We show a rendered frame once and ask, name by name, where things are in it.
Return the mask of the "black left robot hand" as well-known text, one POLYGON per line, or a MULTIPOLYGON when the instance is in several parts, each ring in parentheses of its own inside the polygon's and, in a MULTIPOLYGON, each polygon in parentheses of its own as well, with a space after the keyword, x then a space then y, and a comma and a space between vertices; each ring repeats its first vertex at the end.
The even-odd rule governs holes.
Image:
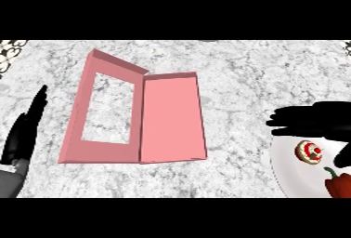
POLYGON ((14 120, 5 139, 0 165, 14 165, 20 159, 29 160, 30 158, 36 139, 36 126, 48 103, 47 89, 47 86, 41 87, 27 111, 22 112, 14 120))

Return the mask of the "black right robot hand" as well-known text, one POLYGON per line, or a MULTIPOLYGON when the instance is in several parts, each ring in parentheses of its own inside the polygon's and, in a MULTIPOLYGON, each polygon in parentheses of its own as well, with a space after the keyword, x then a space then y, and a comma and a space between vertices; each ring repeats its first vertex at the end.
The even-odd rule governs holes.
POLYGON ((324 138, 345 142, 333 163, 334 167, 351 166, 351 102, 318 101, 311 106, 287 106, 274 110, 268 126, 272 136, 324 138))

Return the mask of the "cupcake with red topping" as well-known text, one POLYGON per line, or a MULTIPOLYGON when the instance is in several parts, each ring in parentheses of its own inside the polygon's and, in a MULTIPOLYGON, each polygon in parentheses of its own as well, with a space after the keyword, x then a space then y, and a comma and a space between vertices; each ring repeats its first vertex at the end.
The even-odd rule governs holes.
POLYGON ((315 165, 321 161, 321 148, 312 141, 302 140, 294 147, 294 155, 302 162, 315 165))

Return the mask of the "white plate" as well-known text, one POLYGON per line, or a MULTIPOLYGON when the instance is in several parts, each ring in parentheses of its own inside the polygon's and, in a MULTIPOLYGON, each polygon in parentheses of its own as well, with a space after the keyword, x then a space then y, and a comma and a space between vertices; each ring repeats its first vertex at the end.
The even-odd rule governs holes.
POLYGON ((324 170, 330 167, 336 174, 351 175, 351 166, 334 167, 333 159, 345 142, 327 140, 324 138, 274 137, 269 148, 269 160, 275 180, 278 181, 283 194, 289 198, 328 198, 324 181, 331 178, 324 170), (302 140, 309 140, 321 148, 321 161, 309 165, 300 161, 294 155, 294 148, 302 140))

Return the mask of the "pink cardboard box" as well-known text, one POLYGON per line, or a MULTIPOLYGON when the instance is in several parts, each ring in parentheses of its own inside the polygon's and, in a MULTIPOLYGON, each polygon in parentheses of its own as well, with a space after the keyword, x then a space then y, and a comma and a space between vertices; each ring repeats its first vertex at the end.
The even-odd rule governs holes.
POLYGON ((150 74, 94 49, 86 54, 60 164, 154 164, 206 158, 197 74, 150 74), (95 74, 134 84, 128 143, 82 139, 95 74))

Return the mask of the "red bell pepper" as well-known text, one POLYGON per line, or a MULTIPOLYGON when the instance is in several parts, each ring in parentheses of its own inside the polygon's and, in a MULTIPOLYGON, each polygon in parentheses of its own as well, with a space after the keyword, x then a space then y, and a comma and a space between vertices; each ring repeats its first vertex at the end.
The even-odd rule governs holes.
POLYGON ((334 170, 325 167, 324 170, 330 173, 331 179, 324 181, 324 187, 333 198, 351 198, 351 175, 342 173, 336 175, 334 170))

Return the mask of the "black and white patterned object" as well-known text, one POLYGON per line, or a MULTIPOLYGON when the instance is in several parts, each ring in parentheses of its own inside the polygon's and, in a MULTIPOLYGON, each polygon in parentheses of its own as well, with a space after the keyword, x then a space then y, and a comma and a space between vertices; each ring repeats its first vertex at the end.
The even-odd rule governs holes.
POLYGON ((340 47, 343 49, 345 55, 351 57, 351 40, 342 40, 340 47))
POLYGON ((7 72, 14 58, 22 52, 27 40, 0 40, 0 79, 7 72))

